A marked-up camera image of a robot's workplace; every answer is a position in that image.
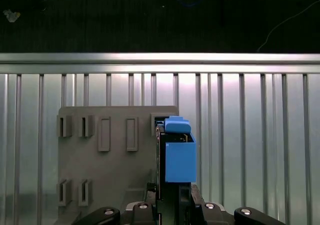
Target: black floor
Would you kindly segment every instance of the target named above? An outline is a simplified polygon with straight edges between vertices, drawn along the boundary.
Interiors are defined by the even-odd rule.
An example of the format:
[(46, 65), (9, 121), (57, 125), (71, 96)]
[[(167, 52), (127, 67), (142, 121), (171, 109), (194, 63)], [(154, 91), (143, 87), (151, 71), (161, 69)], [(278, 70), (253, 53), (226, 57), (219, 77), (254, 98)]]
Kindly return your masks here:
[[(316, 0), (0, 0), (0, 53), (255, 53), (277, 23)], [(320, 53), (320, 2), (280, 26), (262, 53)]]

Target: silver screw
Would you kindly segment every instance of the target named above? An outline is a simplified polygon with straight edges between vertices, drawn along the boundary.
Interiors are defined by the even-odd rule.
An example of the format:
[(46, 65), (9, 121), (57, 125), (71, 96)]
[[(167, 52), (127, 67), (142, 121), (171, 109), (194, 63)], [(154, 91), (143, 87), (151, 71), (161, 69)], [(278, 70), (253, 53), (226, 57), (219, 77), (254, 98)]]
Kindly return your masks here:
[(208, 209), (214, 209), (215, 208), (215, 205), (213, 205), (212, 203), (207, 203), (205, 205)]
[(114, 214), (114, 211), (111, 210), (111, 209), (108, 209), (104, 212), (105, 215), (111, 215), (111, 214)]
[(251, 211), (248, 210), (248, 209), (241, 209), (241, 212), (242, 212), (244, 215), (250, 215), (250, 214), (251, 214)]
[(146, 204), (139, 205), (139, 208), (141, 208), (141, 209), (146, 209), (147, 207), (148, 207), (148, 205), (146, 205)]

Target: blue block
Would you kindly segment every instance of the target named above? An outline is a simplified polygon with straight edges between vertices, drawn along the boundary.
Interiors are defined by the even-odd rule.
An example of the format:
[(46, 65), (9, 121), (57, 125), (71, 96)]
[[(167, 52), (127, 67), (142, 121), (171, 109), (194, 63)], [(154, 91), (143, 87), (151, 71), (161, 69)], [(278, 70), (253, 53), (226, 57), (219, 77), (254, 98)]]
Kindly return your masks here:
[(167, 183), (194, 183), (197, 179), (197, 146), (194, 142), (167, 142), (165, 144), (165, 181)]
[(183, 116), (169, 116), (170, 120), (183, 120), (184, 117)]
[(189, 121), (181, 116), (170, 116), (164, 120), (164, 130), (166, 133), (189, 134), (191, 126)]

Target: corrugated metal panel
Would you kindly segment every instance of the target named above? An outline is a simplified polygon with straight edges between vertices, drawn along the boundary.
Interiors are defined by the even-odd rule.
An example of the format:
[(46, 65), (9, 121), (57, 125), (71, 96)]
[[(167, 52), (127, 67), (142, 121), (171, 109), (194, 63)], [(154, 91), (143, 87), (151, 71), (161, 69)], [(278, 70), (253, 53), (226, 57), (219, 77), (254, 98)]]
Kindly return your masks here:
[(0, 225), (57, 219), (61, 106), (128, 105), (176, 105), (190, 120), (206, 201), (230, 213), (250, 206), (290, 225), (320, 224), (319, 61), (194, 54), (152, 64), (147, 54), (0, 54)]

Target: rectangular slot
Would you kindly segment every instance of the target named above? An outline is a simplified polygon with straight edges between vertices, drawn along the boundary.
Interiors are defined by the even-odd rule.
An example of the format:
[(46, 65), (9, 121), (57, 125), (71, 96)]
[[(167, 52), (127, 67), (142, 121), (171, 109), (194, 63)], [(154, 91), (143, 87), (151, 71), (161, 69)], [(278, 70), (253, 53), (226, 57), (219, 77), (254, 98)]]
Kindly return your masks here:
[(99, 119), (98, 151), (109, 152), (111, 142), (111, 124), (110, 117), (101, 117)]
[(128, 152), (138, 151), (138, 118), (126, 120), (126, 150)]
[(80, 207), (87, 207), (92, 198), (91, 181), (84, 179), (78, 185), (78, 205)]
[(85, 202), (86, 201), (86, 184), (85, 183), (82, 183), (81, 184), (81, 190), (82, 190), (82, 202)]
[(82, 118), (82, 137), (86, 136), (86, 118)]
[(95, 116), (86, 115), (79, 119), (79, 137), (91, 137), (95, 133)]
[(64, 135), (64, 119), (60, 118), (60, 136), (63, 137)]
[(59, 202), (63, 202), (64, 201), (64, 186), (63, 183), (59, 184), (60, 188), (59, 188)]
[(71, 180), (61, 180), (61, 182), (57, 185), (57, 193), (59, 196), (59, 203), (60, 207), (65, 207), (71, 202), (71, 190), (72, 190), (72, 183)]
[(62, 115), (57, 117), (57, 136), (70, 137), (72, 136), (72, 116)]

